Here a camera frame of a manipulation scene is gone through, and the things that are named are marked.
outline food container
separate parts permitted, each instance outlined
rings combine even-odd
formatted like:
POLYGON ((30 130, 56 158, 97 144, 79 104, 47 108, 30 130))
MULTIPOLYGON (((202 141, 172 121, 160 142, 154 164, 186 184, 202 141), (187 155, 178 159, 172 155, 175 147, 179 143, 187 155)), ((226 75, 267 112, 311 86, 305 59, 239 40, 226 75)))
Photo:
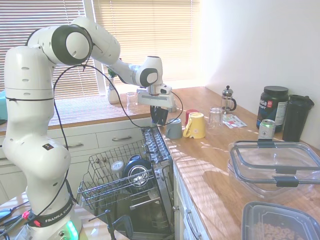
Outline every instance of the food container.
POLYGON ((320 226, 305 212, 254 201, 242 214, 242 240, 319 240, 320 226))
POLYGON ((230 179, 241 194, 258 197, 251 201, 284 203, 320 184, 320 158, 307 144, 239 141, 229 151, 230 179))

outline soda can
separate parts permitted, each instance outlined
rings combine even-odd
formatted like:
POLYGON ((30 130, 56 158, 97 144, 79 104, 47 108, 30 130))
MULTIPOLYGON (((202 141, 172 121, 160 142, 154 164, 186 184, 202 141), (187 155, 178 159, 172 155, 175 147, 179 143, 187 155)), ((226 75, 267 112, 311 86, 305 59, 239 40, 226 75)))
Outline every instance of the soda can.
POLYGON ((276 130, 276 122, 270 119, 263 119, 259 128, 259 139, 273 139, 276 130))

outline gray mug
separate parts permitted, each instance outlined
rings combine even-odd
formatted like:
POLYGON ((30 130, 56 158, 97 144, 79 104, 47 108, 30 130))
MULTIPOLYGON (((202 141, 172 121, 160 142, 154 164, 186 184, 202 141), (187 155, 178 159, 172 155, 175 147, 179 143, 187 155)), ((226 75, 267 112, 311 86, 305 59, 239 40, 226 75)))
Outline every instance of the gray mug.
POLYGON ((180 139, 182 138, 182 123, 181 119, 171 118, 167 121, 169 123, 166 126, 165 136, 168 139, 180 139))

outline dishwasher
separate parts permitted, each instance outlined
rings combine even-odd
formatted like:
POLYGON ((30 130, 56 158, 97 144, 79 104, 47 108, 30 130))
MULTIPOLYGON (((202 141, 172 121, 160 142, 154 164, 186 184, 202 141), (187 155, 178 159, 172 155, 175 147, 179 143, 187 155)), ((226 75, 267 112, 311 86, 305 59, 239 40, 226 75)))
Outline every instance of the dishwasher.
MULTIPOLYGON (((158 128, 142 128, 143 140, 89 157, 87 173, 78 189, 82 205, 98 216, 110 211, 112 221, 130 216, 132 240, 174 239, 173 161, 158 128), (141 156, 150 169, 122 176, 112 165, 127 166, 132 156, 141 156)), ((99 217, 107 222, 106 216, 99 217)))

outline window sill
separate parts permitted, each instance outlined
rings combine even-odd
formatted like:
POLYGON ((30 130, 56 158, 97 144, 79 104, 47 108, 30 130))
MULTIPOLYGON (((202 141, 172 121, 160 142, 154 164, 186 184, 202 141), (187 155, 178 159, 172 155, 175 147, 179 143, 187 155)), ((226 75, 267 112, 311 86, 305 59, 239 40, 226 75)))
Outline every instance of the window sill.
MULTIPOLYGON (((139 105, 137 109, 127 109, 127 96, 120 94, 126 113, 132 119, 150 117, 150 107, 139 105)), ((110 123, 127 120, 120 103, 110 104, 105 96, 89 96, 81 98, 59 99, 55 101, 64 128, 91 124, 110 123)), ((59 129, 59 120, 54 116, 48 129, 59 129)), ((7 124, 0 125, 0 136, 6 135, 7 124)))

